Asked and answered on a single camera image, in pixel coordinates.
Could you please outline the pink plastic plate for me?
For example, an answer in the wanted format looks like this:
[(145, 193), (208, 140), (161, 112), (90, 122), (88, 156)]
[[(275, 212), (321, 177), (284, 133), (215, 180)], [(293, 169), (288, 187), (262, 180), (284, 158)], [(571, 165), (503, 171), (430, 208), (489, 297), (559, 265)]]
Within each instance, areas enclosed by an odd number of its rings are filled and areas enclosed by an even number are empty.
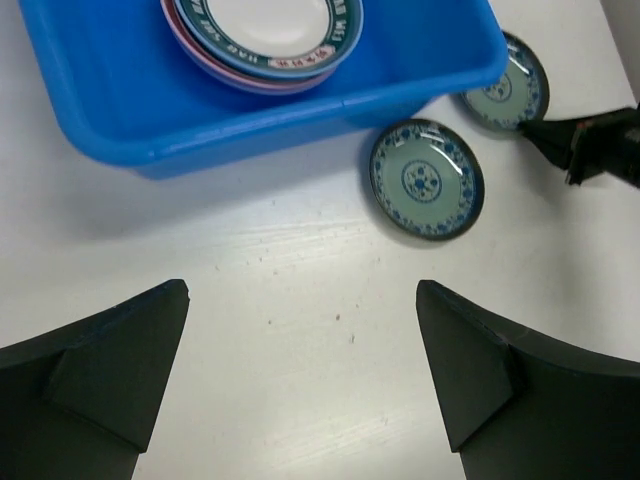
[(273, 80), (243, 73), (215, 58), (194, 39), (181, 19), (173, 1), (162, 0), (160, 5), (174, 38), (185, 54), (201, 70), (229, 87), (259, 95), (293, 95), (319, 86), (335, 72), (335, 69), (332, 69), (327, 73), (302, 80)]

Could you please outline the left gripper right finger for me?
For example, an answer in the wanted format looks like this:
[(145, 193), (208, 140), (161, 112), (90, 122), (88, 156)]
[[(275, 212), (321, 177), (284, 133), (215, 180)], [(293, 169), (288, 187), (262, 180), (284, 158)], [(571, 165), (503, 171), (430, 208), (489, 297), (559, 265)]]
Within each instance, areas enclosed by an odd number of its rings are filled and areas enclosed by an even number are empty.
[(416, 310), (469, 479), (635, 479), (639, 366), (556, 340), (433, 280)]

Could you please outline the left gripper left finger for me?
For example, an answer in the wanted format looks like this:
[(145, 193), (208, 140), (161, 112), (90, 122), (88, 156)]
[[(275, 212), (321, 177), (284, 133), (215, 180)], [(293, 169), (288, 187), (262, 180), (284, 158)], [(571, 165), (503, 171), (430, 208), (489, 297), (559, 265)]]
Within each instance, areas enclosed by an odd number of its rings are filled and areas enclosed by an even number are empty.
[(181, 279), (1, 350), (4, 479), (130, 479), (189, 309)]

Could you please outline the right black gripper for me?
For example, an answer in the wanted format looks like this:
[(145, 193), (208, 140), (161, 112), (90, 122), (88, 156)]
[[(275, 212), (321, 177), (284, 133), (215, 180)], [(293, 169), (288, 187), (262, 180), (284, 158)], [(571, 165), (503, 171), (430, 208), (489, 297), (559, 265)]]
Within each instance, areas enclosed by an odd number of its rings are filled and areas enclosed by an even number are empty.
[(568, 185), (606, 173), (639, 188), (639, 107), (583, 119), (524, 120), (518, 131), (552, 165), (568, 169)]

